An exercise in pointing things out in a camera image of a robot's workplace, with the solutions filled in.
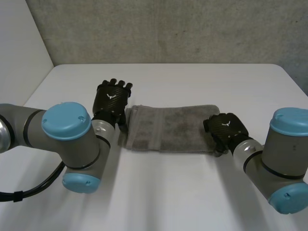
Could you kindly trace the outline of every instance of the robotic hand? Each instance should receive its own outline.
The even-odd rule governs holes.
[[[130,89],[133,85],[131,83],[128,83],[125,87],[124,85],[125,82],[122,80],[116,84],[116,79],[113,78],[110,82],[104,80],[97,87],[93,104],[93,120],[103,119],[113,127],[117,123],[122,132],[128,132],[124,109],[131,95]]]
[[[229,149],[233,153],[239,143],[251,139],[244,124],[232,113],[213,115],[203,121],[203,125],[205,131],[211,133],[219,153],[226,153]]]
[[[279,213],[296,213],[308,206],[308,110],[281,108],[274,113],[264,147],[249,137],[232,114],[204,121],[216,142],[216,151],[231,151],[234,161]]]
[[[0,153],[16,146],[56,152],[57,169],[39,186],[15,193],[0,192],[0,201],[21,201],[47,187],[66,166],[63,185],[74,192],[93,193],[100,184],[115,133],[115,124],[127,131],[124,109],[132,84],[104,81],[97,88],[94,118],[78,103],[57,104],[47,111],[0,104]]]

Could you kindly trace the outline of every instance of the blue joint cap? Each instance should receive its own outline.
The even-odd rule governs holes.
[[[295,107],[278,109],[270,127],[287,136],[308,136],[308,110]]]
[[[59,141],[71,141],[88,132],[91,118],[79,103],[66,102],[48,109],[42,118],[46,135]]]
[[[101,180],[81,173],[65,173],[62,184],[76,193],[93,193],[98,189]]]
[[[308,206],[308,185],[296,183],[274,192],[268,202],[281,214],[297,213]]]

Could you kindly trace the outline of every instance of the folded towel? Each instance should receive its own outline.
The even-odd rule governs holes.
[[[175,108],[133,106],[126,110],[128,135],[121,134],[119,145],[136,151],[206,152],[215,149],[203,121],[218,115],[215,105]]]

